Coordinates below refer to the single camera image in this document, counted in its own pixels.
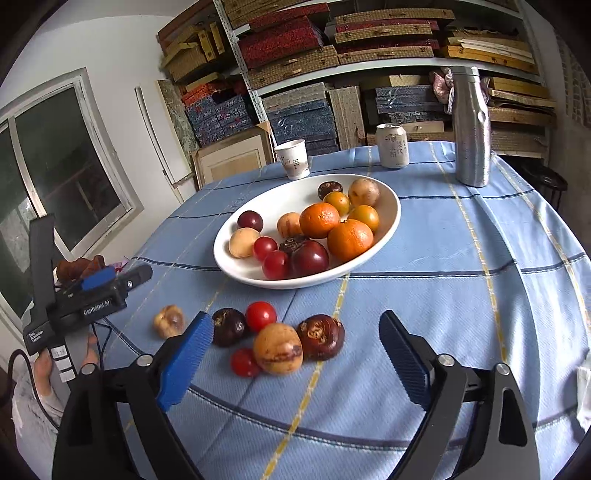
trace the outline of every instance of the screw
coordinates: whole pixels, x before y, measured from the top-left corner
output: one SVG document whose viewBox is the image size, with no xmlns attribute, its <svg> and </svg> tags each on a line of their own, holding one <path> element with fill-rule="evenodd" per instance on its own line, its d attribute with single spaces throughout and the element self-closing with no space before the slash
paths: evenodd
<svg viewBox="0 0 591 480">
<path fill-rule="evenodd" d="M 456 363 L 456 361 L 453 359 L 453 357 L 451 355 L 446 354 L 446 353 L 444 353 L 443 355 L 439 355 L 437 357 L 437 360 L 444 367 L 452 367 L 453 364 Z"/>
<path fill-rule="evenodd" d="M 152 365 L 152 355 L 139 356 L 135 363 L 137 363 L 140 367 L 149 367 Z"/>
<path fill-rule="evenodd" d="M 96 368 L 95 364 L 82 365 L 82 368 L 80 369 L 80 373 L 82 373 L 82 375 L 90 375 L 92 372 L 95 371 L 95 368 Z"/>
<path fill-rule="evenodd" d="M 509 375 L 511 373 L 509 366 L 505 364 L 497 364 L 496 371 L 498 371 L 501 375 Z"/>
</svg>

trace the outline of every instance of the black cable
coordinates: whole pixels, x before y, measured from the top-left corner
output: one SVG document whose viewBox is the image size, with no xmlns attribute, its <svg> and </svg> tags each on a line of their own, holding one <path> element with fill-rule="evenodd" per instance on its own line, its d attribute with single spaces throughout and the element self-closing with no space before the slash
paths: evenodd
<svg viewBox="0 0 591 480">
<path fill-rule="evenodd" d="M 29 370 L 29 377 L 31 378 L 31 385 L 33 386 L 33 394 L 35 395 L 35 399 L 37 400 L 39 408 L 47 417 L 47 420 L 49 420 L 49 422 L 53 425 L 53 427 L 56 430 L 59 430 L 59 426 L 57 425 L 55 420 L 52 419 L 51 416 L 47 413 L 47 410 L 45 410 L 45 407 L 43 407 L 43 404 L 41 403 L 41 399 L 39 398 L 39 394 L 37 393 L 37 387 L 35 386 L 35 378 L 33 377 L 33 370 L 31 369 L 31 364 L 29 363 L 29 357 L 25 352 L 23 352 L 20 349 L 13 351 L 12 355 L 10 356 L 10 359 L 8 360 L 7 387 L 6 391 L 4 392 L 4 395 L 0 398 L 0 408 L 2 408 L 6 403 L 8 403 L 8 401 L 12 397 L 12 393 L 14 392 L 14 388 L 12 386 L 12 370 L 14 369 L 14 361 L 19 355 L 21 355 L 25 359 L 25 364 L 27 365 L 27 369 Z"/>
</svg>

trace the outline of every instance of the red cherry tomato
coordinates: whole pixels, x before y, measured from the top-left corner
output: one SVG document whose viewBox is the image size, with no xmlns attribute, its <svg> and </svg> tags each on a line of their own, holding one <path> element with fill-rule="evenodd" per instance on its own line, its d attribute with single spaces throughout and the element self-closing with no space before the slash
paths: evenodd
<svg viewBox="0 0 591 480">
<path fill-rule="evenodd" d="M 252 255 L 259 261 L 263 262 L 268 254 L 277 250 L 277 242 L 270 236 L 260 236 L 257 238 L 252 246 Z"/>
<path fill-rule="evenodd" d="M 230 359 L 232 371 L 239 377 L 255 377 L 261 373 L 261 367 L 256 364 L 252 348 L 239 348 Z"/>
<path fill-rule="evenodd" d="M 281 250 L 267 254 L 262 272 L 269 280 L 284 280 L 290 275 L 290 256 Z"/>
<path fill-rule="evenodd" d="M 270 323 L 277 321 L 277 314 L 273 305 L 265 301 L 256 301 L 251 303 L 244 314 L 246 324 L 250 329 L 258 333 Z"/>
</svg>

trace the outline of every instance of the paper cup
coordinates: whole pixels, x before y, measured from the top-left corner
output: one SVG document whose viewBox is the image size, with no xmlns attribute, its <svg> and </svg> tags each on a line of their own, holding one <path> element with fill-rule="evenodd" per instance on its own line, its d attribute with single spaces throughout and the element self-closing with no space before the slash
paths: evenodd
<svg viewBox="0 0 591 480">
<path fill-rule="evenodd" d="M 303 179 L 310 175 L 305 140 L 292 140 L 275 147 L 277 160 L 283 164 L 290 180 Z"/>
</svg>

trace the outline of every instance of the black stool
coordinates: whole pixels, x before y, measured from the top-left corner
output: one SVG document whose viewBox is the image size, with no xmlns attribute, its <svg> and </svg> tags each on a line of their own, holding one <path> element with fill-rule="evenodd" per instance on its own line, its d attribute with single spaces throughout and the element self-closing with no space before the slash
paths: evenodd
<svg viewBox="0 0 591 480">
<path fill-rule="evenodd" d="M 561 175 L 548 167 L 544 167 L 541 160 L 536 158 L 507 159 L 507 162 L 523 179 L 535 188 L 541 195 L 550 195 L 550 205 L 558 212 L 563 192 L 569 184 Z"/>
</svg>

